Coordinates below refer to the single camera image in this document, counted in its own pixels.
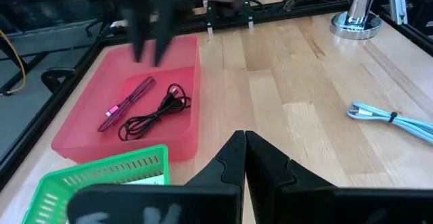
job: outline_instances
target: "black usb cable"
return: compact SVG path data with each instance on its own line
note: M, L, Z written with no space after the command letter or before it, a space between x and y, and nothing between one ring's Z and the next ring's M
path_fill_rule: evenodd
M140 139L161 116L178 113L190 107L191 99L186 96L182 86L173 83L168 86L167 94L155 112L145 116L133 116L126 120L118 130L118 137L122 141Z

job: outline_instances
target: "cable connector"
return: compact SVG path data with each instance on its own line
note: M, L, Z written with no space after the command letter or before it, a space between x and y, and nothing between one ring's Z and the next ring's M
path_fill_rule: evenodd
M113 115L113 113L115 113L118 109L119 109L119 105L115 105L115 106L113 106L111 109L109 109L109 110L106 112L106 115L107 115L107 116L111 116L111 115Z
M359 107L358 107L358 106L355 106L355 105L353 105L353 104L351 104L351 105L349 105L349 110L348 110L348 112L351 113L351 114L356 115L356 114L358 114L358 112L359 112Z
M173 101L176 100L176 95L179 93L179 90L176 87L173 87L172 89L168 90L167 94L164 96L164 98L161 101L160 106L158 107L159 110L170 106Z

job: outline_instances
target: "black cable tie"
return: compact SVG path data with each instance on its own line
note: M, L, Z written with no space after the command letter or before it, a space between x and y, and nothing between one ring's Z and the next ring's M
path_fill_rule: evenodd
M398 115L397 112L391 112L391 117L390 120L388 121L389 123L392 123L394 121L394 118L396 118Z

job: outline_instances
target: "metal cylinder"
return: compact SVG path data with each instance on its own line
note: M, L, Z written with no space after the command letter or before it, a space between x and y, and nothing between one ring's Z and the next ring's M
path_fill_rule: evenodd
M353 0L348 12L349 24L364 24L370 12L373 0Z

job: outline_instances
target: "metal base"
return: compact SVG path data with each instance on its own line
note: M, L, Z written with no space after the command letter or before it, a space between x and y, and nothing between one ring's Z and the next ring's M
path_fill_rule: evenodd
M374 14L369 14L364 25L348 23L348 14L343 12L335 15L331 21L331 32L345 39L370 39L378 34L382 20Z

